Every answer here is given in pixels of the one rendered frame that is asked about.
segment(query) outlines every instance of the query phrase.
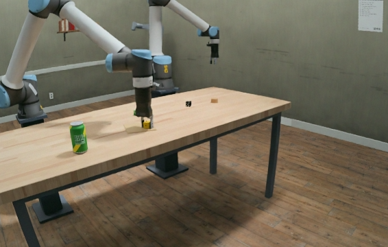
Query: black metal base plate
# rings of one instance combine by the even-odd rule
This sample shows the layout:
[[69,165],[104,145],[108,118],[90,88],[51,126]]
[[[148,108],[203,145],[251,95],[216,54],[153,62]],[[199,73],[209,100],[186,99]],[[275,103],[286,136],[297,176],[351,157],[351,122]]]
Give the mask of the black metal base plate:
[[30,123],[30,122],[33,122],[33,121],[38,121],[38,120],[45,119],[45,118],[48,118],[48,115],[46,113],[43,113],[42,115],[37,116],[37,117],[32,117],[30,119],[20,119],[16,115],[16,119],[19,122],[19,124],[27,124],[27,123]]
[[188,168],[184,165],[179,164],[179,167],[177,169],[174,169],[169,172],[163,172],[162,170],[156,168],[156,165],[150,165],[150,166],[147,166],[147,170],[153,172],[154,174],[158,175],[163,179],[167,179],[177,174],[181,174],[182,172],[188,171]]
[[36,212],[38,221],[43,224],[50,220],[58,219],[59,217],[68,215],[70,213],[73,213],[73,209],[71,208],[71,205],[64,199],[64,196],[60,195],[60,200],[62,201],[63,209],[60,211],[57,211],[51,215],[45,215],[45,213],[42,210],[42,206],[39,202],[36,202],[32,205],[32,208],[34,209],[34,212]]

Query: white wall trim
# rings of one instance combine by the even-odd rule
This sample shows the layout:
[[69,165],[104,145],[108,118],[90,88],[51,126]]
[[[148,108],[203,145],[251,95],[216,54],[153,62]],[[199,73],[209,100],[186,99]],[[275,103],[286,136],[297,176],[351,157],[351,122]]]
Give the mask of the white wall trim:
[[[129,91],[124,91],[124,92],[120,92],[120,93],[113,93],[113,94],[109,94],[109,95],[93,97],[93,98],[90,98],[90,99],[82,99],[82,100],[78,100],[78,101],[75,101],[75,102],[59,104],[59,105],[55,105],[55,106],[48,106],[48,107],[44,107],[43,110],[46,113],[51,113],[51,112],[54,112],[54,111],[57,111],[57,110],[64,110],[64,109],[68,109],[68,108],[72,108],[72,107],[76,107],[76,106],[83,106],[83,105],[92,104],[92,103],[95,103],[95,102],[102,102],[102,101],[106,101],[106,100],[110,100],[110,99],[116,99],[116,98],[119,98],[119,97],[130,96],[130,95],[134,95],[134,90],[129,90]],[[16,120],[16,115],[15,114],[14,115],[5,116],[5,117],[0,117],[0,124],[6,123],[6,122],[9,122],[9,121],[14,121],[14,120]]]
[[284,124],[286,126],[291,126],[294,128],[299,128],[301,130],[308,130],[308,131],[313,132],[313,133],[326,135],[327,137],[333,137],[336,139],[349,141],[351,143],[364,145],[364,146],[369,147],[369,148],[374,148],[377,150],[388,152],[388,143],[373,140],[373,139],[366,138],[366,137],[361,137],[361,136],[358,136],[355,134],[350,134],[350,133],[343,132],[340,130],[334,130],[331,128],[318,126],[315,124],[306,123],[306,122],[299,121],[299,120],[289,119],[286,117],[281,118],[281,124]]
[[104,65],[105,63],[106,63],[105,60],[94,61],[94,62],[82,62],[79,64],[69,64],[69,65],[64,65],[64,66],[59,66],[59,67],[52,67],[52,68],[48,68],[48,69],[38,69],[35,71],[28,71],[28,72],[25,72],[25,75],[42,75],[42,74],[46,74],[46,73],[66,71],[69,69],[80,69],[80,68],[92,67],[92,66],[97,66],[97,65]]

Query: gray wall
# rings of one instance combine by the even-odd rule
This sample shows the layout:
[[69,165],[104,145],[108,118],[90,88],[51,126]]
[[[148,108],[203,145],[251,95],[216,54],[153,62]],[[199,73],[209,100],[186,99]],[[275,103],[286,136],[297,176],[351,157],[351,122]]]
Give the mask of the gray wall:
[[170,10],[165,49],[183,91],[219,86],[286,99],[285,117],[388,142],[388,1],[383,33],[358,31],[357,0],[179,0],[221,29],[207,38]]
[[[148,4],[137,0],[75,0],[76,6],[132,49],[148,48],[147,32],[132,32],[132,21],[148,19]],[[28,13],[27,0],[0,0],[0,75],[8,63]],[[51,15],[43,27],[27,71],[106,59],[106,53],[83,33],[57,34],[60,19]],[[129,73],[109,74],[103,65],[38,76],[44,107],[132,89]],[[54,99],[49,99],[49,92]],[[0,117],[17,108],[1,110]]]

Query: soda can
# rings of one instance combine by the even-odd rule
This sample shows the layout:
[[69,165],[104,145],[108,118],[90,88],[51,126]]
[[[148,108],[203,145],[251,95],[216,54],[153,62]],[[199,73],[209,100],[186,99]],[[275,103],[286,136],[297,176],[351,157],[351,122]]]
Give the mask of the soda can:
[[76,154],[83,154],[87,151],[86,127],[83,121],[73,121],[69,126],[71,132],[72,149]]

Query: table frame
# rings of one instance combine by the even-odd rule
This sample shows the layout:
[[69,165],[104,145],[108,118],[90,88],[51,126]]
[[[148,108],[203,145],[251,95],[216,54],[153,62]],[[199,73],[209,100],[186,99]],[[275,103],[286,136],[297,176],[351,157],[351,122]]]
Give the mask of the table frame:
[[29,247],[40,247],[40,244],[38,242],[36,232],[34,230],[34,227],[32,226],[31,219],[29,217],[29,213],[28,213],[27,207],[25,205],[26,202],[29,202],[31,200],[35,200],[35,199],[43,197],[43,196],[51,195],[53,193],[58,193],[59,191],[69,189],[69,188],[72,188],[72,187],[75,187],[75,186],[78,186],[78,185],[81,185],[84,183],[88,183],[90,181],[97,180],[99,178],[103,178],[103,177],[106,177],[106,176],[109,176],[109,175],[112,175],[112,174],[115,174],[118,172],[122,172],[124,170],[129,169],[129,168],[136,167],[138,165],[142,165],[142,164],[145,164],[145,163],[148,163],[151,161],[155,161],[158,158],[164,158],[168,155],[177,154],[178,152],[180,152],[182,150],[194,147],[196,145],[205,143],[207,141],[210,142],[210,173],[216,174],[217,173],[217,146],[218,146],[217,139],[219,137],[222,137],[222,136],[225,136],[225,135],[230,134],[232,132],[236,132],[238,130],[253,126],[255,124],[258,124],[262,121],[266,121],[266,120],[271,119],[271,118],[272,118],[272,127],[271,127],[271,138],[270,138],[269,167],[267,170],[267,183],[266,183],[266,190],[265,190],[265,197],[271,198],[273,196],[273,192],[274,192],[276,163],[278,161],[281,113],[262,118],[258,121],[246,124],[244,126],[235,128],[233,130],[229,130],[227,132],[215,135],[213,137],[209,137],[207,139],[198,141],[196,143],[192,143],[190,145],[186,145],[184,147],[178,148],[176,150],[173,150],[173,151],[170,151],[170,152],[167,152],[164,154],[160,154],[158,156],[154,156],[154,157],[147,158],[147,159],[139,161],[139,162],[135,162],[135,163],[133,163],[131,165],[127,165],[125,167],[120,167],[118,169],[114,169],[112,171],[102,173],[100,175],[92,176],[90,178],[86,178],[86,179],[81,180],[81,181],[77,181],[77,182],[74,182],[74,183],[71,183],[68,185],[58,187],[57,189],[51,189],[51,190],[46,191],[46,192],[38,193],[36,195],[29,196],[29,197],[14,201],[13,202],[14,210],[16,211],[17,218],[19,219],[19,223],[21,224],[21,228],[22,228],[22,231],[23,231],[23,234],[25,236],[25,239],[27,241],[28,246]]

